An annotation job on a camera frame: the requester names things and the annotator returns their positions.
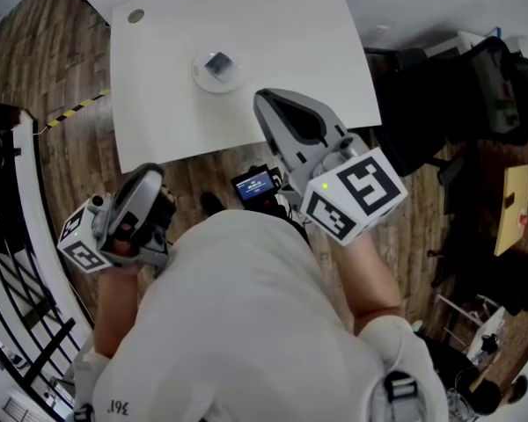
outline white table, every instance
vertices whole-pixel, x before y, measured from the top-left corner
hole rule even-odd
[[[130,24],[136,9],[144,17]],[[192,79],[194,58],[212,48],[240,63],[235,91],[211,94]],[[132,0],[114,9],[111,49],[123,172],[263,142],[253,96],[265,87],[321,100],[348,128],[381,123],[345,0]]]

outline wooden floor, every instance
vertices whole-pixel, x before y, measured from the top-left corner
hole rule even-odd
[[[110,30],[103,19],[80,0],[25,0],[0,25],[0,102],[22,106],[41,127],[80,101],[109,89]],[[63,222],[93,193],[113,192],[122,182],[114,139],[109,96],[88,106],[40,137],[40,153],[49,210],[57,233]],[[229,149],[165,165],[165,183],[178,199],[169,238],[203,220],[199,195],[215,193],[227,207],[238,207],[229,180],[253,164],[272,164],[264,144]],[[429,249],[442,244],[449,227],[443,215],[444,193],[429,166],[405,179],[410,197],[376,229],[379,249],[395,272],[405,296],[407,319],[421,319],[429,335],[441,335],[447,313],[435,304],[430,287],[436,261]],[[341,292],[325,236],[308,225],[312,248],[332,290]],[[84,303],[94,315],[93,277],[73,273]],[[148,286],[142,277],[142,288]],[[447,294],[447,288],[440,289]],[[505,380],[516,373],[518,346]]]

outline small object on table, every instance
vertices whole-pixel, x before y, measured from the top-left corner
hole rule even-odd
[[[496,334],[481,336],[483,345],[481,350],[488,354],[493,354],[499,349],[499,338]]]
[[[497,257],[524,235],[528,223],[528,164],[509,167],[504,172],[502,196],[501,221],[495,245]]]
[[[504,325],[504,307],[499,308],[493,315],[479,327],[469,349],[467,350],[467,358],[474,363],[479,363],[480,354],[484,351],[483,347],[486,345],[485,339],[487,337],[497,335]]]
[[[244,77],[241,65],[218,49],[199,53],[192,64],[192,78],[207,92],[225,94],[242,85]]]

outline black metal railing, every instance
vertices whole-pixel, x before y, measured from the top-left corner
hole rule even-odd
[[[3,363],[7,372],[10,374],[12,379],[17,383],[17,385],[35,401],[40,408],[45,411],[51,418],[56,420],[62,420],[62,418],[51,408],[47,402],[41,397],[32,387],[35,380],[42,380],[48,386],[53,394],[56,395],[59,401],[63,402],[67,407],[72,409],[72,402],[65,398],[57,389],[56,385],[52,384],[50,379],[48,379],[43,374],[43,368],[48,364],[53,370],[59,375],[60,378],[64,376],[66,370],[69,368],[72,358],[66,353],[62,348],[61,343],[68,339],[70,343],[75,347],[76,351],[80,350],[80,346],[77,344],[75,339],[70,334],[70,330],[74,327],[75,322],[72,318],[64,321],[60,314],[60,311],[56,307],[55,301],[50,293],[50,291],[45,286],[37,265],[33,259],[33,248],[27,233],[23,236],[23,249],[28,258],[28,262],[31,268],[31,272],[27,270],[23,265],[19,263],[15,255],[11,252],[10,246],[8,244],[7,237],[4,239],[6,250],[8,252],[8,257],[10,259],[11,266],[9,266],[6,261],[0,258],[0,282],[2,283],[4,292],[8,299],[9,304],[13,308],[16,316],[21,322],[23,328],[25,329],[29,339],[34,343],[37,348],[39,355],[32,359],[30,355],[26,352],[26,349],[20,344],[19,340],[16,338],[12,332],[10,326],[4,319],[3,314],[0,311],[0,324],[3,326],[5,332],[11,339],[13,347],[18,353],[23,357],[23,359],[29,364],[29,368],[23,372],[20,372],[14,364],[11,363],[6,353],[0,348],[0,362]],[[6,279],[4,271],[10,275],[10,280]],[[11,283],[11,278],[15,278],[17,283],[21,286],[23,291],[19,292],[15,286]],[[38,287],[40,293],[36,292],[33,289],[33,286],[29,286],[28,281],[31,281],[35,287]],[[30,307],[30,312],[27,314],[22,314],[22,310],[18,306],[14,295],[19,298],[20,301],[24,302]],[[47,333],[49,341],[43,345],[32,332],[32,326],[30,326],[30,320],[33,320],[33,325],[40,324],[43,327],[43,330]],[[56,333],[53,333],[49,324],[54,322],[55,325],[58,325],[60,328]],[[66,363],[59,365],[55,362],[53,356],[55,352],[58,352],[65,360]]]

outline yellow black tape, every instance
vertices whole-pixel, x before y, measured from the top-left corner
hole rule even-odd
[[[105,95],[109,94],[110,90],[102,91],[100,94],[98,94],[94,98],[88,98],[84,102],[79,103],[74,108],[69,109],[66,113],[63,113],[59,117],[57,117],[55,120],[51,120],[48,124],[46,129],[50,129],[54,127],[55,125],[59,125],[63,120],[68,119],[70,116],[76,114],[78,111],[80,111],[82,108],[86,108],[88,105],[91,105],[99,98],[104,97]]]

